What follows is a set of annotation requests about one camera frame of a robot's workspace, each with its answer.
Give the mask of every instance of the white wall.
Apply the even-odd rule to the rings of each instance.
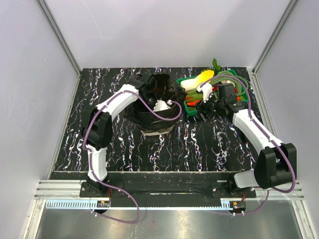
[[[76,74],[35,0],[0,0],[0,234],[16,239],[45,179]]]
[[[82,68],[253,67],[289,0],[46,0]]]
[[[298,152],[298,178],[319,228],[319,1],[303,0],[257,73],[278,137]]]

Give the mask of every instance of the cable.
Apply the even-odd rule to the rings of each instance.
[[[211,81],[214,78],[220,78],[220,77],[222,77],[222,76],[212,77],[211,79],[201,83],[200,86],[203,86],[204,84],[206,84],[207,82]],[[290,172],[292,174],[292,185],[291,185],[289,190],[281,190],[281,189],[278,189],[276,187],[273,187],[273,189],[275,189],[275,190],[277,190],[278,192],[281,192],[281,193],[290,193],[290,192],[292,192],[294,190],[294,188],[295,188],[295,185],[296,185],[296,176],[295,176],[295,172],[294,172],[294,169],[293,169],[291,163],[289,162],[288,158],[286,157],[286,155],[282,151],[282,149],[276,144],[275,141],[270,139],[270,136],[264,131],[264,129],[260,126],[260,124],[253,118],[253,116],[251,114],[251,99],[250,99],[249,92],[248,92],[248,89],[246,88],[246,86],[241,81],[239,81],[236,77],[234,77],[234,76],[228,76],[228,77],[238,81],[242,85],[242,87],[244,87],[245,92],[247,94],[247,98],[248,98],[248,115],[249,115],[249,118],[251,119],[252,122],[254,122],[256,127],[264,134],[264,136],[266,136],[267,139],[270,140],[270,142],[276,147],[276,149],[282,155],[284,161],[286,162],[286,164],[287,164],[287,166],[288,166],[288,168],[289,168],[289,170],[290,170]]]
[[[125,193],[129,198],[132,199],[132,201],[134,202],[134,204],[135,204],[135,206],[136,206],[136,208],[137,208],[137,217],[136,217],[136,219],[133,220],[133,221],[125,221],[125,220],[113,218],[113,217],[110,217],[110,216],[106,216],[106,215],[103,215],[103,214],[98,214],[98,213],[97,213],[97,214],[98,214],[99,216],[101,216],[101,217],[104,217],[104,218],[107,218],[107,219],[111,219],[111,220],[114,220],[114,221],[117,221],[117,222],[120,222],[120,223],[134,224],[134,223],[138,223],[139,220],[140,220],[140,208],[139,208],[139,205],[138,205],[137,201],[135,200],[135,198],[134,198],[131,194],[129,194],[129,193],[128,193],[126,190],[124,190],[123,188],[119,188],[119,187],[112,186],[112,185],[109,185],[109,184],[107,184],[107,183],[104,183],[104,182],[102,182],[102,181],[96,176],[96,174],[95,174],[95,172],[94,172],[94,170],[93,170],[93,166],[92,166],[92,165],[93,165],[93,164],[92,164],[92,150],[91,150],[90,148],[86,147],[86,142],[87,142],[89,133],[90,133],[90,131],[91,131],[91,129],[92,129],[92,126],[93,126],[93,124],[94,124],[96,118],[98,117],[98,115],[110,104],[111,101],[113,101],[116,97],[118,97],[119,95],[121,95],[121,94],[123,94],[123,93],[125,93],[125,92],[128,92],[128,93],[131,93],[131,94],[133,94],[133,95],[136,95],[136,96],[142,101],[142,103],[147,107],[147,109],[148,109],[153,115],[155,115],[156,117],[160,118],[161,120],[171,121],[171,120],[175,120],[175,119],[179,118],[179,116],[181,115],[181,112],[182,112],[182,108],[181,108],[181,106],[180,106],[180,104],[179,104],[178,102],[172,101],[173,103],[175,103],[176,105],[179,106],[179,114],[178,114],[176,117],[174,117],[174,118],[169,118],[169,119],[168,119],[168,118],[163,118],[163,117],[157,115],[156,113],[154,113],[154,112],[152,111],[152,109],[146,104],[146,102],[145,102],[138,94],[136,94],[135,92],[132,92],[132,91],[119,92],[119,93],[113,95],[113,96],[107,101],[106,105],[102,106],[102,107],[96,112],[96,114],[93,116],[93,118],[92,118],[92,120],[91,120],[91,122],[90,122],[90,124],[89,124],[88,130],[87,130],[87,132],[86,132],[86,134],[85,134],[85,136],[84,136],[82,148],[83,148],[83,150],[87,150],[87,151],[90,152],[90,153],[89,153],[89,167],[90,167],[90,169],[91,169],[91,171],[92,171],[92,175],[93,175],[93,177],[95,178],[95,180],[96,180],[97,182],[99,182],[100,184],[106,186],[106,187],[109,187],[109,188],[113,188],[113,189],[122,191],[122,192]]]
[[[223,80],[225,80],[225,81],[229,80],[229,78],[230,78],[229,76],[233,76],[233,77],[236,77],[237,79],[242,80],[245,83],[246,87],[248,87],[248,81],[245,78],[242,78],[240,76],[234,76],[233,73],[231,73],[229,71],[221,71],[217,74],[217,76],[219,78],[216,78],[216,79],[212,80],[211,82],[209,82],[212,86],[218,84],[219,82],[221,82]],[[237,92],[236,92],[237,96],[242,96],[243,94],[245,94],[245,91],[242,92],[242,85],[238,81],[234,81],[232,79],[232,82],[234,82],[235,88],[237,89]],[[203,98],[203,96],[201,94],[198,94],[196,92],[196,90],[188,92],[187,96],[190,96],[190,97],[193,96],[196,99],[199,98],[199,100]]]
[[[159,116],[158,114],[156,114],[149,106],[148,104],[142,99],[142,97],[140,97],[138,94],[136,94],[135,92],[133,91],[128,91],[128,90],[124,90],[124,93],[131,93],[133,95],[135,95],[137,98],[140,99],[140,101],[145,105],[145,107],[153,114],[155,115],[157,118],[161,119],[161,120],[165,120],[165,121],[173,121],[173,120],[176,120],[180,117],[181,115],[181,112],[182,112],[182,108],[181,108],[181,105],[176,102],[176,101],[171,101],[172,103],[176,104],[178,107],[179,107],[179,113],[177,116],[175,116],[174,118],[163,118],[162,116]]]

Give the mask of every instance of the red vegetable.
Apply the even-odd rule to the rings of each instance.
[[[186,104],[187,104],[187,106],[195,107],[195,104],[198,103],[198,102],[200,102],[200,101],[201,101],[201,100],[199,100],[199,101],[187,102]]]

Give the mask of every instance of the green tray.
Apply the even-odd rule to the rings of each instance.
[[[236,74],[236,72],[234,71],[234,70],[227,70],[227,71],[229,71],[230,73],[232,73],[234,76],[237,76],[237,74]],[[180,79],[177,79],[176,81],[177,81],[177,83],[180,85],[180,83],[182,82],[182,81],[184,81],[184,80],[188,80],[188,79],[193,79],[193,78],[195,78],[196,76],[191,76],[191,77],[186,77],[186,78],[180,78]],[[244,97],[244,101],[245,102],[248,102],[248,97],[247,97],[247,94],[243,94],[242,95],[242,97]],[[185,107],[185,110],[186,110],[186,113],[187,113],[187,115],[188,116],[195,116],[196,114],[197,114],[197,110],[189,110],[188,109],[188,106],[187,106],[187,104],[186,104],[186,101],[184,101],[184,107]]]

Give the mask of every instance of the black bag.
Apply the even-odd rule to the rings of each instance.
[[[139,79],[142,75],[133,76]],[[181,106],[184,104],[186,92],[175,80],[168,74],[153,74],[157,81],[157,88],[153,91],[157,100],[177,101]],[[173,118],[179,113],[179,107],[175,104],[168,110],[158,111],[158,114],[164,118]],[[156,135],[168,133],[172,130],[178,119],[166,121],[154,116],[140,101],[137,100],[125,108],[124,117],[135,123],[144,134]]]

